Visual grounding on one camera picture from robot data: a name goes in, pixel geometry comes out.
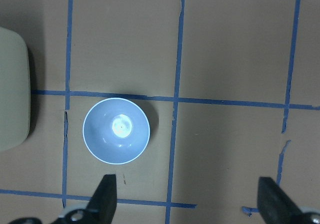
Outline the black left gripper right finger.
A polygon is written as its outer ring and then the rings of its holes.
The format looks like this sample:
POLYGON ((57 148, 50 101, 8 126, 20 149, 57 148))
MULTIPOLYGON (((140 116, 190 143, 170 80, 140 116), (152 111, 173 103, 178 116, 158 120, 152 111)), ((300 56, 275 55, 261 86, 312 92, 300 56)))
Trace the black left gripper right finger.
POLYGON ((257 208, 265 223, 319 223, 319 211, 303 211, 270 177, 258 180, 257 208))

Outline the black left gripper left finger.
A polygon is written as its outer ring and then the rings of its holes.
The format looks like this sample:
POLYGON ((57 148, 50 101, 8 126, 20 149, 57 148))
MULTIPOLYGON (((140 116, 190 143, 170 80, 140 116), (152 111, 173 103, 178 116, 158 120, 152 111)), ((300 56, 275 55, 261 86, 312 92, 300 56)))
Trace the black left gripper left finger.
POLYGON ((116 175, 104 175, 88 204, 65 208, 54 223, 111 223, 117 207, 116 183, 116 175))

